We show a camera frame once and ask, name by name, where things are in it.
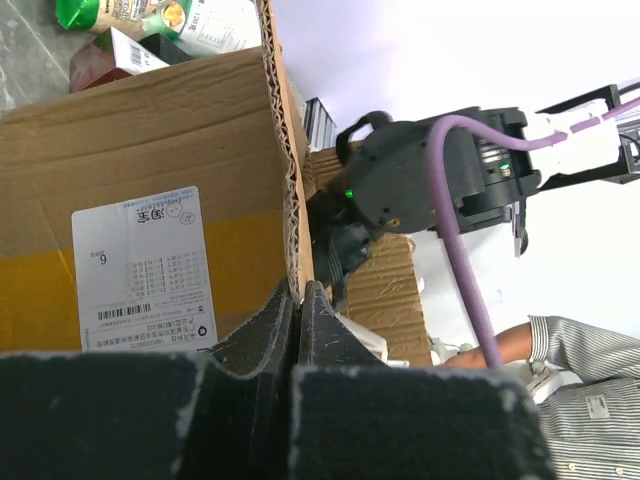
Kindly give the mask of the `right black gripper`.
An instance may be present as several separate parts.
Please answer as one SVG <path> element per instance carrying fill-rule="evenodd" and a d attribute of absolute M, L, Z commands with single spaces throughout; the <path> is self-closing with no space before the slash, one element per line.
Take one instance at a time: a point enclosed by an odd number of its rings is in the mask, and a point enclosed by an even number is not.
<path fill-rule="evenodd" d="M 342 306 L 350 276 L 369 258 L 375 232 L 361 217 L 351 190 L 319 189 L 306 202 L 315 279 Z"/>

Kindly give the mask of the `white and maroon carton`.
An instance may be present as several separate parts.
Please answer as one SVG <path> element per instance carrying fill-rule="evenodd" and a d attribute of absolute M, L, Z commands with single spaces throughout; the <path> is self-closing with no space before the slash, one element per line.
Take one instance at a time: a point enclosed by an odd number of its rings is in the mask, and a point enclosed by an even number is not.
<path fill-rule="evenodd" d="M 70 92 L 81 92 L 192 59 L 159 33 L 136 41 L 109 27 L 71 58 Z"/>

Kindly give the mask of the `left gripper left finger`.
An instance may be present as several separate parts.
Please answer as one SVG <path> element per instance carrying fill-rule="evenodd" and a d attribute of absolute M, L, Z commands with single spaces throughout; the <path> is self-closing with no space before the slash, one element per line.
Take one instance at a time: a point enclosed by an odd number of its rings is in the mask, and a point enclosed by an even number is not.
<path fill-rule="evenodd" d="M 293 300 L 286 282 L 204 353 L 1 359 L 5 479 L 283 479 Z"/>

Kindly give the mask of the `brown cardboard express box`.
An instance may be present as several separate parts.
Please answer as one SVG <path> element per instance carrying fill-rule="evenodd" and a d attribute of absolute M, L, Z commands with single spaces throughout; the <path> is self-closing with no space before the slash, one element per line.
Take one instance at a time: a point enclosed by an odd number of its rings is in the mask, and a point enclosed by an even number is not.
<path fill-rule="evenodd" d="M 3 351 L 195 350 L 315 274 L 305 201 L 340 171 L 307 148 L 275 18 L 257 48 L 1 121 Z"/>

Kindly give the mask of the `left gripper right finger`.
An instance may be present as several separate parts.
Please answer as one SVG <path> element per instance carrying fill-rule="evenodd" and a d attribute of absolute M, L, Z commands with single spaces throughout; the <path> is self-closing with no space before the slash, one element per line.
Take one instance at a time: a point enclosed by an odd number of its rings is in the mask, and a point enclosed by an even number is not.
<path fill-rule="evenodd" d="M 536 407 L 496 370 L 393 368 L 305 289 L 291 375 L 293 479 L 552 479 Z"/>

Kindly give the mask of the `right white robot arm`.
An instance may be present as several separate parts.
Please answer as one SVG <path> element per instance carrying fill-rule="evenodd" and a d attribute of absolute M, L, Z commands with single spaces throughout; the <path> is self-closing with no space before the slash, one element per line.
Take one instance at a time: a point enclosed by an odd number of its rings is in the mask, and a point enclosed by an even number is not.
<path fill-rule="evenodd" d="M 616 86 L 606 86 L 534 113 L 515 107 L 468 107 L 462 116 L 504 134 L 534 141 L 558 131 L 567 138 L 527 152 L 506 148 L 460 126 L 441 147 L 450 201 L 461 233 L 501 223 L 512 227 L 515 251 L 528 248 L 526 201 L 542 191 L 603 180 L 625 184 L 639 177 L 639 126 L 625 120 Z M 580 133 L 591 117 L 604 122 Z M 359 145 L 352 130 L 336 140 L 338 169 L 307 201 L 315 277 L 344 302 L 349 278 L 385 234 L 437 231 L 428 185 L 428 137 L 434 118 L 395 121 L 373 111 L 357 122 L 369 134 Z"/>

